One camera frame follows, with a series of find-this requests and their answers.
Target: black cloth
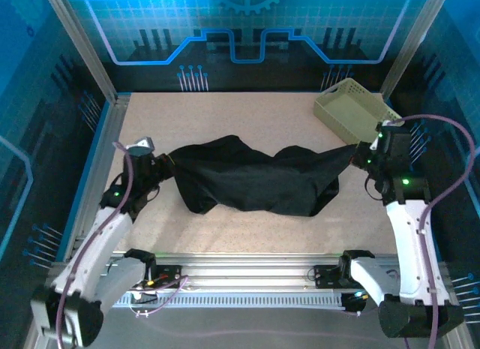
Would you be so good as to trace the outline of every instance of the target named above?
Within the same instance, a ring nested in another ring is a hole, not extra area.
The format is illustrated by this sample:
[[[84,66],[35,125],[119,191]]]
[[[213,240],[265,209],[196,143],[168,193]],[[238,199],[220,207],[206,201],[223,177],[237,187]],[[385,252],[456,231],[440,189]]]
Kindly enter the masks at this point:
[[[206,214],[217,204],[241,211],[314,216],[339,191],[338,175],[355,146],[316,153],[287,147],[274,157],[251,149],[237,136],[184,146],[163,155],[190,211]]]

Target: plastic basket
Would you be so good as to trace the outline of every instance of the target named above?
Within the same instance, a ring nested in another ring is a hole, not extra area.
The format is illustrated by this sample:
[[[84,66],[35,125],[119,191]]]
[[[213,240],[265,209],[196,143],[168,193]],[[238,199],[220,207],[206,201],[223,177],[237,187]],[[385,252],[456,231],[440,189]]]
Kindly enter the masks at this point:
[[[400,118],[387,104],[350,78],[322,92],[315,100],[313,113],[347,144],[371,143],[377,136],[378,122]]]

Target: blue wall panel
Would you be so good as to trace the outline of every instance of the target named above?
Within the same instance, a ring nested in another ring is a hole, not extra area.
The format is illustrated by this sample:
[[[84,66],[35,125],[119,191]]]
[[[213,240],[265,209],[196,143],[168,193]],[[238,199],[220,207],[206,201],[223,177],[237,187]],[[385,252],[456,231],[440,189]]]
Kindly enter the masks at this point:
[[[47,0],[0,0],[0,38],[0,347],[9,349],[22,347],[105,99]]]
[[[125,91],[185,90],[188,81],[182,85],[177,75],[183,77],[179,69],[188,65],[202,65],[215,91],[322,90],[331,69],[378,90],[425,3],[70,1],[115,85]]]
[[[446,0],[391,99],[402,115],[436,113],[457,120],[480,141],[480,0]],[[468,145],[450,125],[429,122],[433,136],[421,158],[433,196],[465,168]],[[442,258],[454,277],[480,275],[480,161],[472,174],[434,210]]]

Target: beige table surface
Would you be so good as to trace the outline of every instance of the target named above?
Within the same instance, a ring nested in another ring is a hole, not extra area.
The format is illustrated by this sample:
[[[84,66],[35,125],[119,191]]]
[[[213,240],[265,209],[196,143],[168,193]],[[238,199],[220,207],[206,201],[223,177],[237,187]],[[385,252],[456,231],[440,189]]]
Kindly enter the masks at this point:
[[[313,114],[317,93],[134,93],[120,141],[150,136],[155,154],[235,134],[269,155],[299,145],[317,152],[344,143]],[[117,152],[110,183],[122,170]],[[361,248],[394,254],[395,238],[385,209],[364,191],[366,173],[348,167],[340,193],[313,218],[240,212],[218,205],[206,215],[189,212],[175,181],[140,213],[117,247],[155,253],[323,253]]]

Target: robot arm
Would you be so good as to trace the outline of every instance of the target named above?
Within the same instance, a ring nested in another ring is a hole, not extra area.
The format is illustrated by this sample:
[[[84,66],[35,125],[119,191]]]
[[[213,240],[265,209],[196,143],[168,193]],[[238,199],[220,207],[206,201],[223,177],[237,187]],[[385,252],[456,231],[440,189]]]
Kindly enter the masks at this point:
[[[368,172],[368,178],[375,181],[375,188],[382,195],[397,244],[400,287],[366,251],[343,253],[338,266],[340,281],[354,284],[354,287],[360,285],[369,293],[379,306],[380,325],[388,337],[428,337],[432,302],[420,243],[420,236],[425,235],[439,302],[439,335],[443,335],[462,323],[464,317],[461,307],[449,303],[434,250],[430,217],[423,233],[418,226],[420,214],[430,200],[428,184],[410,169],[410,133],[391,126],[380,126],[378,130],[379,137],[373,144],[358,145],[352,164]],[[104,315],[123,293],[138,286],[155,289],[156,284],[152,286],[152,279],[158,276],[155,256],[145,251],[130,250],[107,277],[101,277],[111,253],[147,204],[147,196],[159,188],[160,182],[166,179],[163,174],[169,172],[164,169],[169,161],[164,155],[153,156],[154,149],[149,138],[128,148],[133,162],[132,191],[126,205],[87,248],[80,262],[65,303],[62,331],[66,342],[89,346],[100,332]],[[121,184],[114,181],[103,194],[87,239],[122,201],[128,179],[125,164],[119,178]],[[70,274],[71,264],[51,286],[39,287],[34,292],[31,307],[38,332],[42,335],[56,336],[56,311]]]
[[[410,133],[395,126],[379,126],[373,144],[360,143],[352,164],[368,172],[395,234],[400,264],[400,288],[386,275],[372,257],[354,257],[349,263],[349,277],[358,282],[379,306],[383,332],[394,337],[428,337],[431,331],[432,293],[422,252],[424,236],[433,268],[439,305],[439,335],[463,322],[460,306],[451,305],[443,284],[430,213],[421,230],[420,216],[431,200],[428,183],[410,167]]]
[[[154,157],[154,150],[149,138],[143,138],[128,147],[133,164],[133,185],[126,204],[91,245],[85,248],[89,238],[119,207],[126,194],[128,176],[124,162],[123,174],[119,175],[103,194],[94,224],[70,263],[50,286],[40,286],[35,290],[31,308],[40,334],[56,337],[56,312],[60,296],[71,276],[72,263],[84,248],[86,252],[79,262],[66,296],[62,323],[62,338],[65,342],[75,341],[77,346],[89,346],[100,332],[104,315],[126,291],[133,286],[155,289],[155,284],[151,281],[157,277],[155,255],[146,251],[131,249],[115,263],[108,276],[101,276],[113,250],[132,228],[140,210],[147,204],[147,196],[158,189],[164,179],[162,157]],[[120,177],[121,183],[118,185],[116,182]]]

